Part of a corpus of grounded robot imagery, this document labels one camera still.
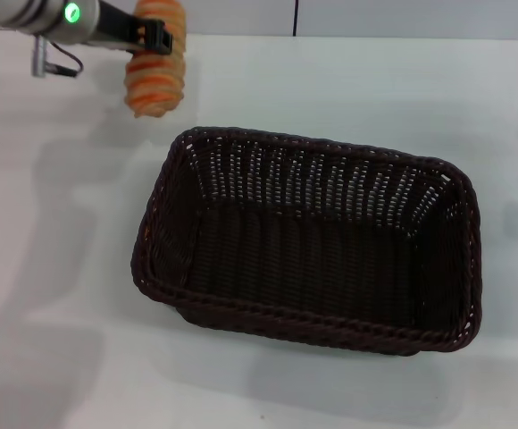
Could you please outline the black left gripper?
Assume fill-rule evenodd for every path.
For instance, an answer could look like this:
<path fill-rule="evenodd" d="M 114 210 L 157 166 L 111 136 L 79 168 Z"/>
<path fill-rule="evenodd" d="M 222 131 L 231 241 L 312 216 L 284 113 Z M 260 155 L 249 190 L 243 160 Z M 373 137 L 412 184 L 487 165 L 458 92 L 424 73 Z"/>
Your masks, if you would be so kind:
<path fill-rule="evenodd" d="M 170 55 L 172 34 L 161 20 L 139 19 L 105 0 L 99 0 L 98 20 L 89 44 L 131 53 Z"/>

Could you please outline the orange striped spiral bread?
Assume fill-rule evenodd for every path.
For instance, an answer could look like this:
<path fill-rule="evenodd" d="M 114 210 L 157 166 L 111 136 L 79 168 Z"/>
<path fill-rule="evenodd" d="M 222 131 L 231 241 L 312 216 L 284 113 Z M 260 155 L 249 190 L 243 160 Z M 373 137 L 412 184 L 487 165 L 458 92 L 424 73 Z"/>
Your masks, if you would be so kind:
<path fill-rule="evenodd" d="M 172 35 L 169 55 L 140 50 L 126 64 L 126 105 L 136 117 L 162 117 L 184 97 L 186 12 L 179 0 L 138 0 L 134 14 L 157 19 Z"/>

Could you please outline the dark brown woven basket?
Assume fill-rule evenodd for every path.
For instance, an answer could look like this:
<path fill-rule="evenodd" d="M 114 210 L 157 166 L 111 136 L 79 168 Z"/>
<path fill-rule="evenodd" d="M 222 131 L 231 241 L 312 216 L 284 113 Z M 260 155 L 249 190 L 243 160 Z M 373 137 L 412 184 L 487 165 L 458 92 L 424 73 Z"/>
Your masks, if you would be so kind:
<path fill-rule="evenodd" d="M 189 323 L 412 356 L 482 320 L 480 210 L 449 162 L 259 130 L 171 144 L 131 258 Z"/>

